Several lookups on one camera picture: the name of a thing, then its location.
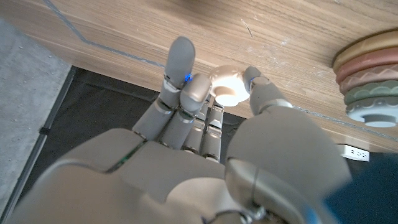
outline wooden table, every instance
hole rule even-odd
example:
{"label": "wooden table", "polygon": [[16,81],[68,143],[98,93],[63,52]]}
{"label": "wooden table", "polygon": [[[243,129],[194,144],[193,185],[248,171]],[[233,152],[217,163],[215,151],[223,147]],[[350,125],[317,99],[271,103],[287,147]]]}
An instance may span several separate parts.
{"label": "wooden table", "polygon": [[[194,72],[255,65],[336,143],[398,151],[398,128],[345,115],[337,51],[398,25],[395,0],[2,0],[0,16],[67,62],[160,90],[168,47],[195,44]],[[249,118],[248,101],[227,112]]]}

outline robotic hand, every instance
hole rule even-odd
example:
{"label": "robotic hand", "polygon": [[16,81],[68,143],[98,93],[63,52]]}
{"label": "robotic hand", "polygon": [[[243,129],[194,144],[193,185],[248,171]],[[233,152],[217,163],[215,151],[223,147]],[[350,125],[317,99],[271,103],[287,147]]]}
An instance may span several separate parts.
{"label": "robotic hand", "polygon": [[179,37],[133,131],[112,129],[64,155],[9,223],[337,223],[322,201],[350,180],[345,161],[254,67],[243,74],[254,117],[218,163],[223,106],[206,120],[211,81],[191,80],[194,57]]}

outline green ring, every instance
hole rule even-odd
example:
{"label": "green ring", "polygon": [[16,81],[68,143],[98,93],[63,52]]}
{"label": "green ring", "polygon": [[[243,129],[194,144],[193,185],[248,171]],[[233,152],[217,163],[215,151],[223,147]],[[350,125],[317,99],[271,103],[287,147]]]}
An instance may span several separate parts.
{"label": "green ring", "polygon": [[398,81],[388,80],[355,87],[344,96],[344,103],[349,105],[358,100],[381,96],[398,96]]}

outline gray floor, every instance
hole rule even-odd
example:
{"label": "gray floor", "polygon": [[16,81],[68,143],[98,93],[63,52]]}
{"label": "gray floor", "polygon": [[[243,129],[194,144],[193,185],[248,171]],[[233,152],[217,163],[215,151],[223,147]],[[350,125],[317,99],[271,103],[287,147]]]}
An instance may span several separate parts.
{"label": "gray floor", "polygon": [[0,214],[69,69],[0,18]]}

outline dark blue object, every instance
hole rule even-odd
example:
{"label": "dark blue object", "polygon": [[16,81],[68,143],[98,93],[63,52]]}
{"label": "dark blue object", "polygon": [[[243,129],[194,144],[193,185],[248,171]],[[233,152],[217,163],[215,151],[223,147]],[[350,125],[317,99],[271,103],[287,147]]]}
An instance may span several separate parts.
{"label": "dark blue object", "polygon": [[341,223],[398,223],[398,156],[371,164],[326,198]]}

